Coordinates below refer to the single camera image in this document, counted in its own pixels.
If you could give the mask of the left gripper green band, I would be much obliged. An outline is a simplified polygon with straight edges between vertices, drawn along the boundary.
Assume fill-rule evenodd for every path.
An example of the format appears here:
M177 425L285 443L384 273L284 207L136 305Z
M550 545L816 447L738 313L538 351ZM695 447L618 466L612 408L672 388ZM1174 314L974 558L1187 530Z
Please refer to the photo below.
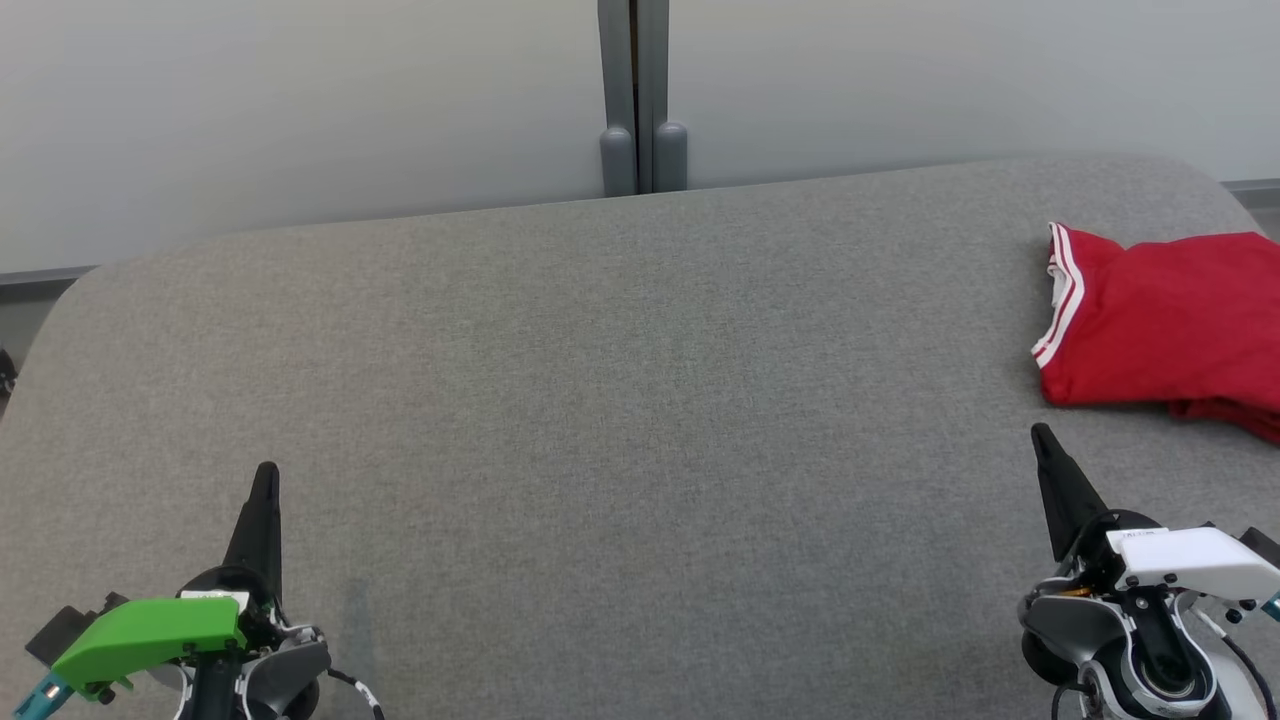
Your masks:
M83 619L63 620L68 639L51 674L87 700L166 664L193 667L206 655L243 664L280 639L280 471L260 462L223 565L201 571L172 597L118 600Z

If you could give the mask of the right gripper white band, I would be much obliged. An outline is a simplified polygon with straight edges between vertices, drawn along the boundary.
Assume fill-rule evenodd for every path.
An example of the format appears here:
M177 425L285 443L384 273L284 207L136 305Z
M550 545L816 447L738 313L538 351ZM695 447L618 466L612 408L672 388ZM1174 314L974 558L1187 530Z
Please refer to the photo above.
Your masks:
M1256 527L1238 536L1212 524L1170 529L1139 512L1108 511L1047 423L1030 427L1030 442L1053 560L1068 557L1094 593L1165 587L1229 602L1277 594L1271 536Z

